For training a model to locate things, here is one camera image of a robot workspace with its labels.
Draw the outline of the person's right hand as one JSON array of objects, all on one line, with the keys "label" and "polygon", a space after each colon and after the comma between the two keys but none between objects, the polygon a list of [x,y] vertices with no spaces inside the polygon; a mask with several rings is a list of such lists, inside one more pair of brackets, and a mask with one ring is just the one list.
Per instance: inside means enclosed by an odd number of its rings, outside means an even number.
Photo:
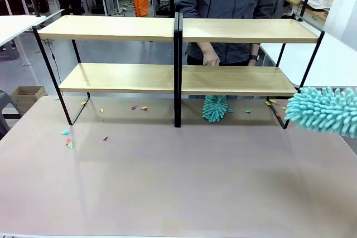
[{"label": "person's right hand", "polygon": [[207,50],[203,53],[203,65],[205,66],[219,66],[220,59],[214,50]]}]

